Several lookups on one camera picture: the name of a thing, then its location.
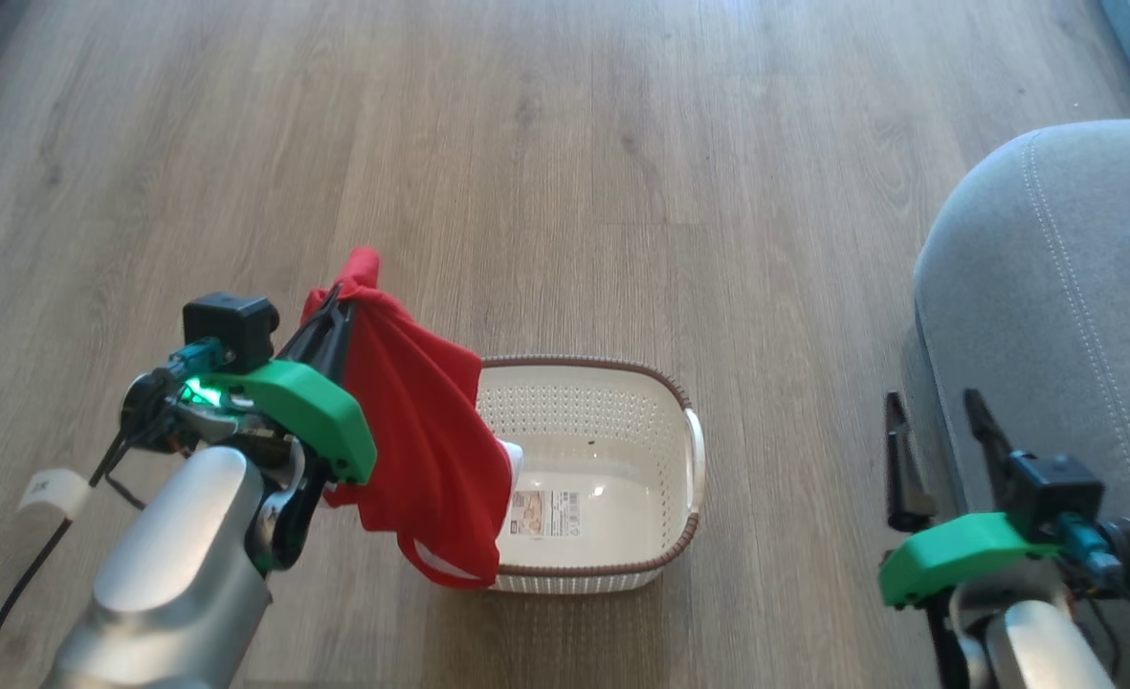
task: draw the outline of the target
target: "red garment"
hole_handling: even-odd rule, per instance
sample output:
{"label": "red garment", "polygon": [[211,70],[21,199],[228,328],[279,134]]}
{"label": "red garment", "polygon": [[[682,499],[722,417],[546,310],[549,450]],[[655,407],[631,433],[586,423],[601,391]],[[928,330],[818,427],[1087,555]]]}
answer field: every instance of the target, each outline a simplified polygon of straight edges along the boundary
{"label": "red garment", "polygon": [[[402,553],[434,583],[490,586],[513,477],[506,451],[476,411],[480,358],[416,325],[379,291],[377,263],[372,248],[354,248],[336,280],[340,300],[358,302],[342,386],[365,412],[377,464],[368,485],[339,486],[325,502],[358,506],[368,531],[395,532]],[[302,320],[325,294],[310,294]],[[476,578],[425,562],[416,542]]]}

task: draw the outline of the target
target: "basket handle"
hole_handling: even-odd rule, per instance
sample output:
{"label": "basket handle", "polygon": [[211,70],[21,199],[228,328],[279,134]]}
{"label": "basket handle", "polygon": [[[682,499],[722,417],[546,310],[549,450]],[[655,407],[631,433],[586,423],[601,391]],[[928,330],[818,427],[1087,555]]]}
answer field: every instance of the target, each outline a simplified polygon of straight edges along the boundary
{"label": "basket handle", "polygon": [[690,444],[692,473],[692,514],[701,514],[701,504],[705,498],[705,435],[701,431],[701,418],[696,411],[684,409],[684,418],[688,422],[688,442]]}

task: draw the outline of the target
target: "perforated basket wall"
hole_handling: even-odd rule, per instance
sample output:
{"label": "perforated basket wall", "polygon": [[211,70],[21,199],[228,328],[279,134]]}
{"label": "perforated basket wall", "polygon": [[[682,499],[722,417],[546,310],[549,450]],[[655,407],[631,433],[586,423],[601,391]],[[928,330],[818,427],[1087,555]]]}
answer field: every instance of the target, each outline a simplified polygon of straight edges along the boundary
{"label": "perforated basket wall", "polygon": [[607,359],[490,359],[478,411],[525,451],[496,590],[623,592],[692,541],[704,436],[664,375]]}

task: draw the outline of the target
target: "brown basket rim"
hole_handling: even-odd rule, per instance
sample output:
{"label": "brown basket rim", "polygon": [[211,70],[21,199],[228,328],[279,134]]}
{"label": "brown basket rim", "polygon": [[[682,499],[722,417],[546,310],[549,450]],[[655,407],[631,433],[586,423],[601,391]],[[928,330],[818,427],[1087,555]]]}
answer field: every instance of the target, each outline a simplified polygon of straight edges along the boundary
{"label": "brown basket rim", "polygon": [[[676,401],[679,402],[679,410],[692,410],[692,402],[684,387],[676,383],[675,378],[655,369],[652,366],[638,365],[638,363],[608,359],[603,357],[573,357],[573,356],[503,356],[484,358],[484,367],[505,366],[589,366],[598,369],[623,370],[647,375],[649,378],[659,381],[666,389],[670,390]],[[678,558],[692,543],[692,537],[696,534],[696,527],[701,524],[701,515],[692,513],[687,523],[684,524],[684,532],[679,535],[664,553],[650,560],[640,562],[620,564],[619,566],[600,567],[533,567],[533,566],[499,566],[497,575],[504,576],[553,576],[553,577],[583,577],[583,576],[621,576],[642,574],[664,567],[671,560]]]}

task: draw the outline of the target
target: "sticker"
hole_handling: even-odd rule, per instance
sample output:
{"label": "sticker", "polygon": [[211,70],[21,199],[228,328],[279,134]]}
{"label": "sticker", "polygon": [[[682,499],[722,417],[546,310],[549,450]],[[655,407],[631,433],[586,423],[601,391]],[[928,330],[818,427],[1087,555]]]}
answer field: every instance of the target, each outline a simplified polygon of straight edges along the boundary
{"label": "sticker", "polygon": [[29,505],[45,503],[59,507],[67,518],[73,520],[88,502],[89,492],[93,492],[93,489],[88,487],[85,477],[71,471],[70,468],[52,468],[33,474],[28,488],[25,489],[25,497],[16,509],[23,511]]}
{"label": "sticker", "polygon": [[508,509],[511,535],[581,535],[582,494],[565,490],[516,490]]}

